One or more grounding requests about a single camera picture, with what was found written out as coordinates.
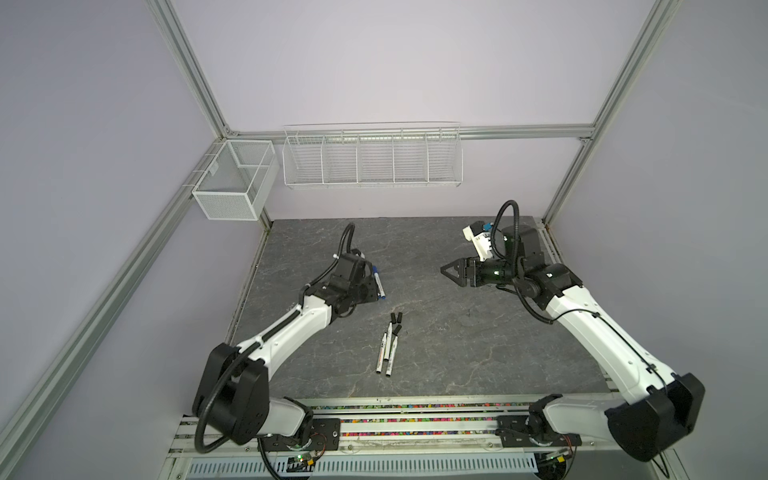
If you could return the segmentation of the white marker blue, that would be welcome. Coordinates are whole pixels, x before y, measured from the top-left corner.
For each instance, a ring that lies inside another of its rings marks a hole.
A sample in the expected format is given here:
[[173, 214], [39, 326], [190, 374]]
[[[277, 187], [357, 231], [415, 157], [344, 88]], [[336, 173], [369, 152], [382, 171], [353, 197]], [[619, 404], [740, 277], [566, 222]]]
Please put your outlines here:
[[384, 288], [383, 288], [383, 283], [382, 283], [382, 280], [381, 280], [378, 268], [376, 266], [373, 266], [372, 267], [372, 272], [373, 272], [373, 277], [374, 277], [374, 281], [375, 281], [376, 288], [377, 288], [378, 297], [380, 299], [385, 299], [386, 298], [386, 293], [385, 293]]

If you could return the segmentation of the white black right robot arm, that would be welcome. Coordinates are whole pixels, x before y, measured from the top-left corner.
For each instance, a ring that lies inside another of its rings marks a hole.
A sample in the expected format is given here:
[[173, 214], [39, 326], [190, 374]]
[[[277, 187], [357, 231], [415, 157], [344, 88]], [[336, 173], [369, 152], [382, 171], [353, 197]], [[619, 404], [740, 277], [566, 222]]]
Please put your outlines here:
[[574, 436], [608, 440], [651, 462], [691, 434], [705, 396], [693, 374], [679, 374], [627, 333], [566, 265], [549, 263], [536, 230], [524, 228], [519, 205], [505, 201], [490, 222], [463, 230], [476, 253], [441, 267], [461, 287], [493, 286], [513, 294], [545, 325], [561, 325], [613, 380], [617, 401], [550, 394], [528, 408], [511, 432], [537, 446]]

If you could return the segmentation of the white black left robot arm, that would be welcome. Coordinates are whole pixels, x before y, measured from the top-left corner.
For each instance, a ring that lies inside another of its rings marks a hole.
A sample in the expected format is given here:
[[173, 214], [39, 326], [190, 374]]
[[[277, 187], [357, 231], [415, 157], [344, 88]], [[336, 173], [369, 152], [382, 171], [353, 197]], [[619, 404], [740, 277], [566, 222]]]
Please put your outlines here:
[[373, 264], [352, 247], [354, 232], [355, 224], [347, 224], [331, 264], [304, 285], [286, 314], [255, 336], [210, 352], [192, 405], [197, 453], [270, 436], [298, 447], [311, 443], [312, 410], [272, 396], [270, 380], [312, 336], [379, 299]]

